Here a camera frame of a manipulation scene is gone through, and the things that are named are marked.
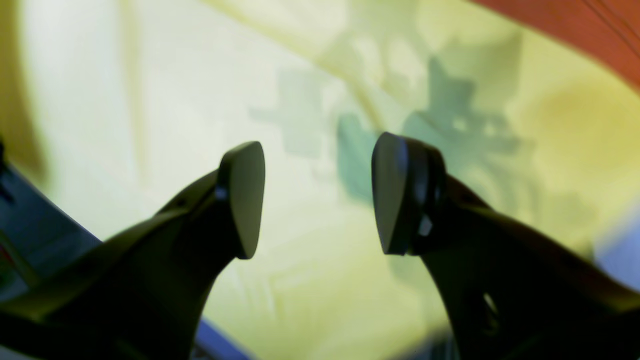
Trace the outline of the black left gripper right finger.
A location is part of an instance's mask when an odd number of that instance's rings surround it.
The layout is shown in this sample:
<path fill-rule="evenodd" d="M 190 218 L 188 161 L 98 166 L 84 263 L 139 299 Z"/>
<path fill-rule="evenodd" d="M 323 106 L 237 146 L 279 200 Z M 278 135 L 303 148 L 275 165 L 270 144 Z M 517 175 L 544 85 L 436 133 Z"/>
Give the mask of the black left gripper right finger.
<path fill-rule="evenodd" d="M 437 148 L 382 133 L 371 158 L 386 255 L 418 256 L 462 360 L 637 360 L 639 294 L 492 209 Z"/>

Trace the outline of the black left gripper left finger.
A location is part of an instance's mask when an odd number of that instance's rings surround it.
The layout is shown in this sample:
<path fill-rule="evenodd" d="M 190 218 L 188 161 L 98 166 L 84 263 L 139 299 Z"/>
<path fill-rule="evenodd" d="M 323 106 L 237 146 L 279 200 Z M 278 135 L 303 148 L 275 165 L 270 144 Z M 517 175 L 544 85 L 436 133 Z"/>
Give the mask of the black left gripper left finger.
<path fill-rule="evenodd" d="M 19 251 L 1 212 L 1 273 L 24 292 L 1 299 L 1 348 L 35 360 L 188 360 L 215 280 L 258 248 L 265 151 L 248 141 L 158 212 L 50 276 Z"/>

